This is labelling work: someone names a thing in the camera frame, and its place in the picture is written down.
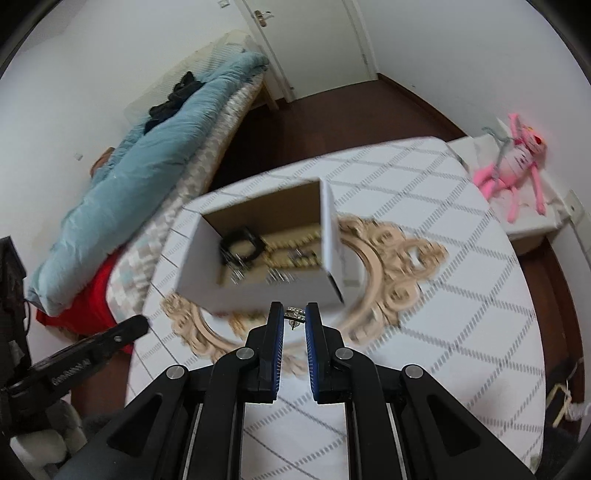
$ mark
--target white table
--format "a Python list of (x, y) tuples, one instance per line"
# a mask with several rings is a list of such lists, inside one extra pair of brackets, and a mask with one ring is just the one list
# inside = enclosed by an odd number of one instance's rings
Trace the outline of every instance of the white table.
[[(128, 401), (172, 364), (211, 363), (171, 331), (160, 307), (174, 284), (197, 214), (301, 179), (330, 182), (340, 213), (394, 222), (407, 236), (447, 248), (438, 273), (421, 284), (423, 302), (362, 348), (377, 364), (423, 366), (528, 466), (541, 453), (544, 359), (529, 290), (509, 240), (447, 145), (435, 138), (370, 145), (305, 160), (200, 197), (179, 214), (144, 305), (151, 331), (132, 357)], [(329, 323), (338, 313), (323, 313)], [(220, 336), (227, 320), (204, 314)], [(285, 342), (303, 336), (286, 330)], [(248, 405), (246, 480), (348, 477), (342, 406), (318, 406), (307, 373), (284, 374), (278, 400)]]

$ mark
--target cardboard box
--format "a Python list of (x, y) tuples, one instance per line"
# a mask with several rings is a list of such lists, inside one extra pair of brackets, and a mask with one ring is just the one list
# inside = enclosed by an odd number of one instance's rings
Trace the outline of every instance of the cardboard box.
[[(294, 281), (268, 284), (268, 267), (261, 265), (248, 281), (223, 282), (219, 242), (224, 235), (247, 226), (263, 238), (320, 229), (321, 266), (285, 270)], [(267, 312), (272, 301), (304, 308), (343, 303), (342, 245), (330, 186), (316, 179), (230, 205), (199, 217), (191, 236), (175, 291), (211, 313)]]

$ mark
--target red cloth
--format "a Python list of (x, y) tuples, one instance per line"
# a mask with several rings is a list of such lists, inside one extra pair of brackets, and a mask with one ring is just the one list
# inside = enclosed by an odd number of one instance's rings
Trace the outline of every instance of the red cloth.
[[(104, 332), (117, 325), (107, 305), (106, 292), (109, 277), (115, 268), (121, 249), (110, 254), (100, 266), (94, 278), (74, 299), (72, 306), (57, 317), (50, 317), (37, 310), (37, 321), (46, 326), (63, 327), (84, 336)], [(131, 353), (132, 345), (123, 348)]]

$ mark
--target wooden floor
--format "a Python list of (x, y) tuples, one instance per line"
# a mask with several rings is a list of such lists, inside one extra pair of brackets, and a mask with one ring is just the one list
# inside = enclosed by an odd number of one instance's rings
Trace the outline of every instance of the wooden floor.
[[(278, 112), (260, 107), (238, 129), (211, 185), (216, 190), (235, 181), (305, 158), (345, 148), (408, 137), (460, 136), (457, 128), (433, 115), (387, 82), (375, 81), (319, 93)], [(566, 281), (546, 242), (521, 258), (538, 316), (547, 375), (582, 355), (578, 324)], [(73, 391), (82, 416), (123, 406), (129, 358), (118, 355), (87, 384)], [(575, 399), (583, 394), (582, 371), (574, 379)]]

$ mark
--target blue blanket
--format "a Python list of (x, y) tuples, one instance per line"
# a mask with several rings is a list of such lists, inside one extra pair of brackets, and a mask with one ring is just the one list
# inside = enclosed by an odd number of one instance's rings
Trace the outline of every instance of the blue blanket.
[(143, 125), (132, 129), (62, 221), (59, 240), (31, 277), (27, 300), (50, 316), (68, 308), (165, 199), (230, 96), (267, 63), (256, 52), (238, 54), (202, 75), (206, 84), (172, 118), (147, 135)]

